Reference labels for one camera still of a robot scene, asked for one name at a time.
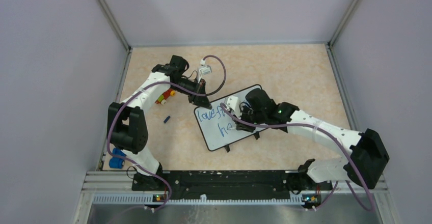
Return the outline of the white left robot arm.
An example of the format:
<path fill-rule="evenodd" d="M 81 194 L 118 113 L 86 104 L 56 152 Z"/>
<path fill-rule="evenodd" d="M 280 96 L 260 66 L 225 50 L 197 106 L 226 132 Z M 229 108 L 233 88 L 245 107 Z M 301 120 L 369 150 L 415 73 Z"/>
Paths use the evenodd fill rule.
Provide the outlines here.
<path fill-rule="evenodd" d="M 169 63 L 156 65 L 132 95 L 121 103 L 111 103 L 108 108 L 107 145 L 122 150 L 125 154 L 123 159 L 134 164 L 138 172 L 145 175 L 144 184 L 151 190 L 161 188 L 164 180 L 158 173 L 160 162 L 146 147 L 149 138 L 146 113 L 168 89 L 187 95 L 193 105 L 212 108 L 205 92 L 206 82 L 183 76 L 188 67 L 183 57 L 173 55 Z"/>

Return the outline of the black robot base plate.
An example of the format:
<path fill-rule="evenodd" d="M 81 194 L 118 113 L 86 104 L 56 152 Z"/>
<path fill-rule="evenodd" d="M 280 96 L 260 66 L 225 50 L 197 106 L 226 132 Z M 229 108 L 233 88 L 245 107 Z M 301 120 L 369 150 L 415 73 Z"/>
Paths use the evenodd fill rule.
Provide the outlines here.
<path fill-rule="evenodd" d="M 161 171 L 155 177 L 136 176 L 133 190 L 167 190 L 165 180 L 172 192 L 199 192 L 204 190 L 226 190 L 235 187 L 263 188 L 270 191 L 292 191 L 300 193 L 310 190 L 331 190 L 333 183 L 314 182 L 306 173 L 297 170 L 236 170 L 236 171 Z"/>

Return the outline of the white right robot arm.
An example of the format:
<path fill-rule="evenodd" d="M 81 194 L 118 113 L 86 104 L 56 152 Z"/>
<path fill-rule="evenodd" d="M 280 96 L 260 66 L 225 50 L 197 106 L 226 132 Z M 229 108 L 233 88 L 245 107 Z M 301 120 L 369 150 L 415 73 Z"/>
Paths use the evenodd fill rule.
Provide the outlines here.
<path fill-rule="evenodd" d="M 244 100 L 230 96 L 226 105 L 235 117 L 236 130 L 279 129 L 340 155 L 327 160 L 310 159 L 301 165 L 299 184 L 304 189 L 313 189 L 324 181 L 350 181 L 374 189 L 389 162 L 389 154 L 375 130 L 359 132 L 332 125 L 291 103 L 276 103 L 261 88 L 249 91 Z"/>

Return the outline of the black framed whiteboard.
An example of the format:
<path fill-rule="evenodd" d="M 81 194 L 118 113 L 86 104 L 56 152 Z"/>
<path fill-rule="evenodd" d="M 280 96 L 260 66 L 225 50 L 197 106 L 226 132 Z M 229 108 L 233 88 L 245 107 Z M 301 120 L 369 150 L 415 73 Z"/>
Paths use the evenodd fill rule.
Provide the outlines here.
<path fill-rule="evenodd" d="M 245 102 L 245 96 L 248 92 L 256 88 L 262 88 L 261 85 L 255 84 L 235 93 L 231 93 L 211 102 L 212 109 L 196 107 L 194 115 L 199 129 L 203 135 L 205 144 L 209 151 L 215 151 L 226 147 L 232 143 L 245 139 L 249 136 L 256 136 L 263 128 L 257 128 L 253 133 L 245 131 L 230 130 L 230 127 L 236 126 L 235 122 L 222 110 L 220 104 L 224 103 L 229 96 L 236 96 L 241 102 Z"/>

